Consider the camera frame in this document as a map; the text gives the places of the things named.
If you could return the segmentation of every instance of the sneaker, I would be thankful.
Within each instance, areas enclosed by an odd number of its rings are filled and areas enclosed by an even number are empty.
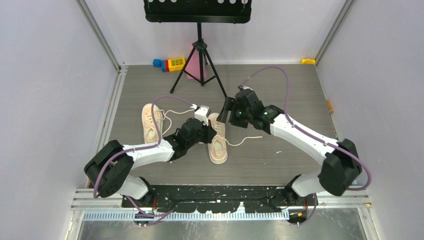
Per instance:
[[[208,117],[212,128],[216,131],[216,136],[212,138],[212,143],[207,144],[209,157],[214,164],[223,164],[227,160],[227,143],[225,138],[225,124],[217,121],[219,113],[211,113]]]
[[[164,117],[162,116],[161,110],[156,105],[153,107],[153,114],[159,130],[162,132]],[[157,142],[159,140],[159,136],[158,132],[156,131],[155,124],[153,123],[151,103],[144,105],[143,111],[141,113],[141,120],[144,130],[144,143],[150,144]]]

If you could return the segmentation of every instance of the black tripod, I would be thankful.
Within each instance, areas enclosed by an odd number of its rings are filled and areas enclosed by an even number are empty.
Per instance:
[[[220,80],[220,77],[218,76],[217,70],[214,67],[214,63],[212,62],[211,57],[209,56],[208,50],[206,48],[208,45],[203,41],[202,38],[202,24],[200,22],[197,23],[197,41],[193,43],[193,49],[190,52],[190,55],[187,58],[187,61],[185,61],[184,67],[182,68],[181,72],[179,72],[179,75],[173,84],[171,91],[169,91],[171,94],[174,92],[175,87],[178,84],[178,81],[180,80],[183,73],[188,74],[190,77],[192,77],[194,80],[198,81],[201,86],[204,86],[205,84],[209,83],[211,80],[216,78],[218,80],[219,86],[221,87],[222,93],[224,94],[224,97],[227,97],[227,93],[225,92],[223,83]],[[195,53],[195,50],[199,52],[199,66],[200,66],[200,80],[197,79],[195,76],[191,75],[189,72],[186,71],[187,64],[189,63],[190,59],[192,58],[193,54]],[[204,69],[203,69],[203,58],[204,56],[207,57],[207,60],[209,61],[210,66],[212,67],[214,75],[205,81],[204,79]]]

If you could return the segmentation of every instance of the white wall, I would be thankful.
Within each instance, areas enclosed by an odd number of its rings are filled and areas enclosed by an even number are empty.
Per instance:
[[[116,72],[74,0],[0,5],[0,236],[58,240]]]
[[[204,23],[203,38],[215,63],[287,63],[314,59],[344,2],[253,0],[248,23]],[[89,3],[93,8],[97,3],[104,20],[98,14],[96,19],[100,25],[107,24],[102,29],[110,29],[113,39],[109,37],[108,42],[117,46],[127,65],[150,65],[153,59],[188,57],[190,44],[197,40],[195,23],[148,22],[142,0],[89,0]]]
[[[318,71],[356,143],[384,239],[423,239],[424,2],[356,1]]]

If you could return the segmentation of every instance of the pink object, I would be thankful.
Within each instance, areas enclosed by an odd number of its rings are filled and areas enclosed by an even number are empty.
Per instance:
[[[197,50],[194,51],[193,56],[191,56],[190,61],[188,61],[185,70],[200,80],[199,52]],[[188,79],[193,79],[188,74],[186,74],[186,76]],[[203,78],[206,78],[205,60],[203,60]]]

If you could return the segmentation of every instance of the gray wooden tabletop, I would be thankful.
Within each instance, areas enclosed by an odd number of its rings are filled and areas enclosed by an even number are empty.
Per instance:
[[[216,65],[216,70],[228,94],[233,97],[237,86],[247,76],[265,65]],[[282,65],[290,77],[289,114],[298,122],[334,138],[334,128],[328,114],[323,90],[313,65]],[[206,66],[207,75],[213,74]],[[141,112],[143,106],[152,103],[158,96],[169,95],[179,72],[162,72],[152,65],[130,66],[120,96],[113,122],[110,140],[121,144],[143,144]],[[265,106],[276,105],[284,108],[286,80],[277,69],[268,69],[252,78],[247,84],[258,95]],[[209,106],[212,112],[219,112],[224,96],[216,80],[205,86],[187,79],[185,74],[178,83],[175,96],[189,100],[198,106]],[[177,99],[161,99],[159,108],[183,112],[188,105]],[[193,112],[182,115],[170,113],[173,133]],[[163,130],[169,125],[166,120]],[[197,144],[187,155],[170,162],[153,163],[131,171],[133,176],[142,176],[151,184],[202,184],[202,185],[285,185],[294,176],[319,169],[319,165],[306,153],[283,139],[267,135],[253,126],[247,129],[226,125],[226,138],[230,143],[239,143],[247,136],[263,136],[247,139],[240,146],[227,146],[228,160],[221,165],[213,164],[206,144]]]

